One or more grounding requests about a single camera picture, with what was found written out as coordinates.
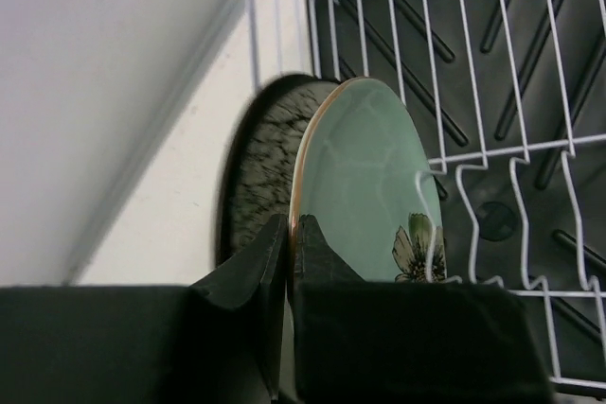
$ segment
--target white wall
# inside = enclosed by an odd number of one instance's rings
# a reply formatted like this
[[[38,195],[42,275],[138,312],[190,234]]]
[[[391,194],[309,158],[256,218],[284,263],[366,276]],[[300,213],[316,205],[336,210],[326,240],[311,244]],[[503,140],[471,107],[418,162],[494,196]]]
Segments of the white wall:
[[[0,285],[90,253],[224,2],[0,0]]]

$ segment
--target dish rack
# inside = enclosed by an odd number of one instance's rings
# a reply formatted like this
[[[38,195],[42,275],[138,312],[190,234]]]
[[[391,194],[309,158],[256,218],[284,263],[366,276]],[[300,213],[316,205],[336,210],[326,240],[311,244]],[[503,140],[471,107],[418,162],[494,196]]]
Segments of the dish rack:
[[[604,0],[245,0],[245,10],[256,90],[305,71],[376,77],[400,94],[431,157],[418,184],[437,182],[449,280],[521,296],[557,388],[605,396]]]

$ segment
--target white wire rack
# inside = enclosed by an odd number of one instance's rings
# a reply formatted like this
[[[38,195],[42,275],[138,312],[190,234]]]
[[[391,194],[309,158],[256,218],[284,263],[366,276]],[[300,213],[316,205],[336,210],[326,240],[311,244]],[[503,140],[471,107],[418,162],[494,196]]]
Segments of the white wire rack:
[[[318,28],[316,23],[316,0],[246,0],[246,13],[248,17],[249,38],[250,38],[250,56],[251,73],[254,87],[259,88],[261,82],[268,76],[286,71],[313,71],[316,76],[323,75],[323,66],[320,58],[320,39],[318,37]],[[557,67],[557,83],[561,93],[561,109],[564,117],[565,137],[552,141],[532,141],[530,139],[532,125],[525,122],[525,111],[523,109],[523,90],[520,87],[518,69],[520,63],[519,55],[514,52],[516,36],[511,27],[508,12],[508,0],[498,0],[498,6],[501,17],[503,18],[503,32],[505,46],[508,55],[508,64],[502,68],[503,72],[511,74],[513,85],[513,94],[515,109],[517,111],[517,120],[519,123],[520,143],[511,147],[494,147],[486,140],[485,114],[482,112],[483,105],[480,102],[480,94],[476,75],[478,66],[474,61],[474,52],[472,51],[472,31],[468,21],[468,12],[470,5],[475,0],[458,0],[460,9],[460,18],[462,20],[462,38],[464,40],[464,49],[466,60],[469,65],[469,77],[471,78],[472,115],[477,128],[478,150],[473,152],[451,154],[447,150],[445,141],[444,119],[441,109],[440,90],[439,90],[439,72],[437,71],[435,40],[432,36],[432,14],[428,0],[421,0],[421,16],[426,31],[427,55],[431,68],[431,89],[435,101],[436,112],[436,130],[437,136],[437,156],[432,156],[430,164],[433,171],[429,175],[418,175],[417,185],[420,188],[422,179],[445,175],[454,175],[456,188],[460,193],[460,198],[465,204],[467,213],[471,220],[472,235],[469,246],[469,258],[467,263],[467,275],[450,276],[449,281],[462,282],[463,280],[473,283],[494,284],[501,287],[505,286],[506,280],[496,273],[494,276],[480,280],[476,273],[476,263],[478,256],[482,254],[480,248],[480,224],[474,212],[472,202],[468,197],[466,186],[464,185],[464,175],[468,172],[486,172],[490,169],[492,160],[497,157],[508,157],[508,177],[510,185],[517,203],[518,215],[521,223],[521,243],[519,245],[519,277],[522,286],[519,289],[509,289],[511,292],[522,297],[535,297],[543,300],[544,319],[546,323],[546,333],[548,337],[548,349],[551,361],[552,381],[556,384],[579,386],[589,389],[606,390],[606,382],[599,380],[589,380],[582,378],[566,377],[561,371],[561,353],[558,330],[554,323],[553,300],[557,298],[565,299],[584,299],[593,301],[595,304],[595,313],[599,336],[603,352],[603,360],[606,364],[606,318],[604,315],[603,298],[606,292],[600,288],[597,277],[590,275],[585,265],[585,247],[583,241],[583,216],[579,207],[577,198],[577,189],[575,187],[570,163],[578,156],[578,147],[582,145],[594,144],[606,140],[606,132],[598,132],[587,135],[575,135],[574,120],[571,118],[571,106],[569,105],[569,94],[565,78],[565,57],[562,55],[560,38],[557,27],[557,12],[554,8],[553,0],[544,0],[548,12],[549,29],[553,37],[553,46],[555,52],[555,65]],[[262,2],[272,3],[274,16],[259,18],[258,5]],[[606,6],[604,0],[597,0],[599,13],[601,16],[602,27],[606,34]],[[397,86],[400,91],[401,99],[407,102],[406,82],[402,76],[401,67],[401,46],[398,30],[396,28],[396,14],[394,0],[388,0],[389,21],[391,24],[391,40],[395,52],[395,63],[398,74]],[[330,31],[330,51],[331,51],[331,72],[337,78],[341,77],[340,52],[338,40],[338,22],[335,19],[335,9],[339,7],[339,0],[329,0],[329,31]],[[366,76],[373,76],[373,67],[368,57],[368,44],[366,37],[365,15],[363,12],[362,0],[356,0],[357,21],[360,30],[360,53],[362,56],[362,73]],[[565,180],[565,188],[569,205],[574,213],[574,233],[576,238],[576,289],[557,290],[550,287],[549,280],[545,275],[533,277],[529,272],[529,258],[533,251],[529,246],[530,231],[533,226],[526,212],[526,200],[519,183],[521,169],[527,167],[532,160],[532,152],[539,150],[555,149],[560,150],[561,172]],[[430,253],[427,258],[427,276],[431,279],[431,262],[433,255],[433,245],[435,237],[432,238]]]

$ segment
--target painted flower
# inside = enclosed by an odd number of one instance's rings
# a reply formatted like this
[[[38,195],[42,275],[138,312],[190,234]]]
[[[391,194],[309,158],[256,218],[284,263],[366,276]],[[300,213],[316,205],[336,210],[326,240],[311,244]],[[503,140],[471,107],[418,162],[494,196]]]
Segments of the painted flower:
[[[408,216],[408,232],[410,233],[410,237],[406,234],[404,228],[400,226],[396,233],[396,241],[394,242],[392,254],[401,270],[401,274],[396,276],[396,282],[427,282],[425,277],[425,261],[432,236],[431,221],[429,221],[426,215],[411,213]],[[432,260],[432,276],[434,281],[442,281],[446,278],[444,236],[441,227],[436,228],[436,247]]]

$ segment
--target drain hole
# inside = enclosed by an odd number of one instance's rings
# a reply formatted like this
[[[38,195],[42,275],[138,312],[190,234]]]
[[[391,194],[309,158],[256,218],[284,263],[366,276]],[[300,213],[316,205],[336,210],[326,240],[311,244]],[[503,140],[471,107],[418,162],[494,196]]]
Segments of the drain hole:
[[[475,211],[480,224],[480,236],[489,241],[503,241],[518,227],[515,212],[501,202],[484,202]]]

